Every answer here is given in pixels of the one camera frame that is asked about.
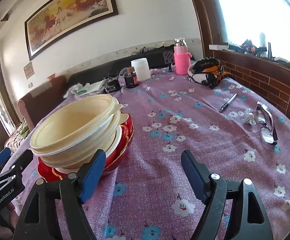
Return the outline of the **left hand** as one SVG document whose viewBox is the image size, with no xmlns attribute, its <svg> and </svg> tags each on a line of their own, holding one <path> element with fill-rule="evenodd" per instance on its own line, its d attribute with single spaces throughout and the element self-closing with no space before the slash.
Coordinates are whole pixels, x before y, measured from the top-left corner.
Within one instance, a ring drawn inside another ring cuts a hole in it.
<svg viewBox="0 0 290 240">
<path fill-rule="evenodd" d="M 0 238 L 12 239 L 19 219 L 19 216 L 15 211 L 15 206 L 12 203 L 9 203 L 2 209 L 0 215 L 3 218 L 3 221 L 7 223 L 7 226 L 3 226 L 3 224 L 0 223 Z"/>
</svg>

